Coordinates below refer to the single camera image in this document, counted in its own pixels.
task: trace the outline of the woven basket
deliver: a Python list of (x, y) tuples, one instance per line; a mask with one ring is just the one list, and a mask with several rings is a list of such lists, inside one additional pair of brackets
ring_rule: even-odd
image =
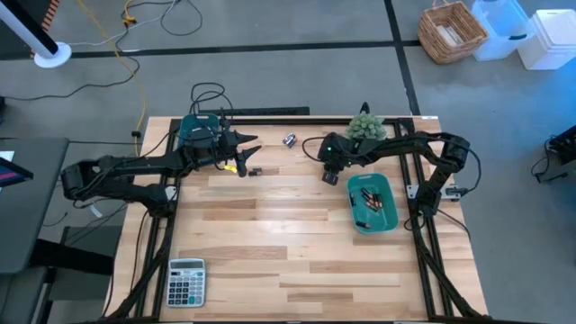
[[(450, 45), (437, 26), (452, 27), (463, 43)], [(428, 55), (437, 63), (445, 64), (474, 53), (489, 37), (482, 25), (461, 1), (430, 8), (420, 17), (418, 38)]]

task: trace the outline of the green plant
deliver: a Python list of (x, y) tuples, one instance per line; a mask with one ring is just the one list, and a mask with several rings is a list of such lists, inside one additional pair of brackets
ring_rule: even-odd
[(383, 118), (360, 112), (346, 128), (346, 135), (350, 139), (384, 139), (387, 134), (386, 129), (382, 126), (383, 121)]

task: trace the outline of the teal tray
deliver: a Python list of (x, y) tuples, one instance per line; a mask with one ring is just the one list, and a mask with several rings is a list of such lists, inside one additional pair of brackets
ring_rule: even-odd
[[(366, 206), (366, 200), (362, 197), (361, 188), (366, 188), (372, 194), (382, 196), (383, 207), (379, 211), (373, 211)], [(364, 234), (376, 234), (396, 229), (398, 226), (398, 211), (394, 203), (392, 188), (388, 178), (381, 174), (355, 175), (348, 180), (348, 197), (354, 195), (355, 206), (350, 202), (353, 223), (356, 229)], [(356, 225), (357, 221), (370, 224), (370, 229), (364, 229)]]
[(219, 131), (220, 119), (213, 113), (197, 113), (196, 115), (186, 115), (180, 123), (180, 134), (178, 135), (178, 147), (180, 148), (185, 140), (190, 139), (192, 132), (196, 129), (208, 127), (214, 132)]

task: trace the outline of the black stand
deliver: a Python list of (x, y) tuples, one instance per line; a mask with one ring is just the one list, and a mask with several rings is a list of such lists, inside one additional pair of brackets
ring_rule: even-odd
[(2, 114), (4, 113), (4, 107), (6, 107), (6, 99), (0, 96), (0, 124), (2, 123)]
[(31, 266), (53, 266), (97, 275), (111, 275), (114, 259), (75, 247), (38, 238), (32, 251)]

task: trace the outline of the white container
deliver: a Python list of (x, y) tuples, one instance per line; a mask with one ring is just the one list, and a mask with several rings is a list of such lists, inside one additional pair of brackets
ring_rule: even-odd
[(505, 59), (534, 36), (528, 17), (516, 0), (476, 0), (472, 13), (490, 34), (474, 52), (479, 61)]
[(576, 57), (576, 12), (538, 10), (530, 22), (536, 36), (518, 48), (526, 69), (553, 70)]

